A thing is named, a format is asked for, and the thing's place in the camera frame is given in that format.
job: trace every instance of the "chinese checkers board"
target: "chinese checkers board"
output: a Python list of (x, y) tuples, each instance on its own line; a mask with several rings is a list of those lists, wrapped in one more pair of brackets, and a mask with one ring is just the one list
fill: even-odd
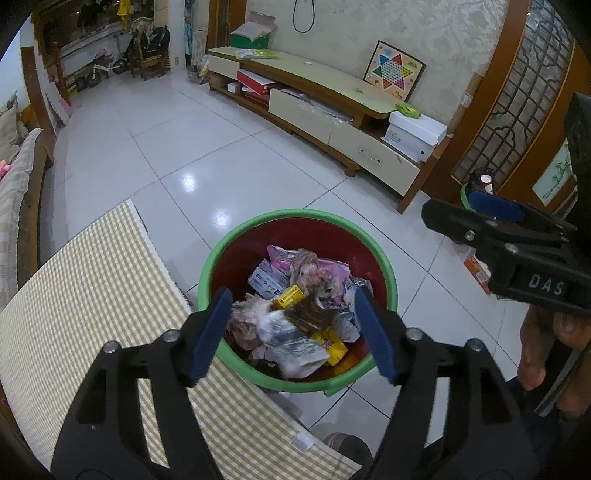
[(425, 69), (422, 61), (379, 41), (363, 80), (406, 101)]

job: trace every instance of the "yellow box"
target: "yellow box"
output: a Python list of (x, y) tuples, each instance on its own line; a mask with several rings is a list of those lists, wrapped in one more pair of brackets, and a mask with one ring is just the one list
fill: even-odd
[(321, 332), (316, 332), (312, 335), (312, 339), (321, 344), (329, 353), (330, 358), (326, 363), (331, 367), (339, 363), (347, 353), (347, 347), (345, 347), (345, 344), (331, 327), (325, 328)]
[(293, 285), (277, 297), (275, 306), (277, 306), (279, 309), (285, 310), (299, 301), (304, 300), (304, 298), (306, 298), (306, 296), (300, 290), (300, 288), (297, 285)]

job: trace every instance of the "sofa cushion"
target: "sofa cushion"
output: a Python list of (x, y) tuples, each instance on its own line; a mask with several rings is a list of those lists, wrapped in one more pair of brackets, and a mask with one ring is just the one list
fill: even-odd
[(17, 106), (0, 115), (0, 160), (12, 163), (18, 155), (20, 141), (17, 130)]
[(35, 141), (41, 129), (33, 130), (11, 170), (0, 181), (0, 310), (18, 291), (17, 238), (22, 198), (27, 192), (29, 174), (35, 159)]

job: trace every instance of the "white tile floor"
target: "white tile floor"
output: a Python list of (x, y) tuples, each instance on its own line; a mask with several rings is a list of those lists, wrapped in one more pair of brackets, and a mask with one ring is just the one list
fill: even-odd
[[(456, 344), (479, 337), (506, 378), (517, 373), (527, 306), (480, 289), (462, 264), (466, 249), (423, 225), (422, 192), (400, 215), (383, 184), (366, 174), (348, 179), (310, 144), (187, 83), (183, 70), (147, 82), (124, 74), (79, 101), (44, 185), (42, 261), (131, 197), (166, 267), (194, 301), (207, 255), (233, 227), (270, 210), (325, 210), (357, 223), (384, 249), (408, 326)], [(446, 387), (440, 380), (429, 442), (443, 431)], [(318, 437), (354, 433), (375, 452), (398, 390), (373, 370), (330, 398), (271, 397)]]

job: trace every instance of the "drawer handle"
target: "drawer handle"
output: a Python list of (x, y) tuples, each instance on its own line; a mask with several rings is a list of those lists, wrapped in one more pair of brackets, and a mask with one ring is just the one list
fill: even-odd
[(378, 164), (382, 163), (382, 161), (379, 158), (372, 157), (371, 155), (368, 155), (367, 153), (365, 153), (365, 150), (363, 148), (358, 148), (357, 151), (359, 153), (361, 153), (364, 157), (370, 159), (371, 161), (374, 161)]

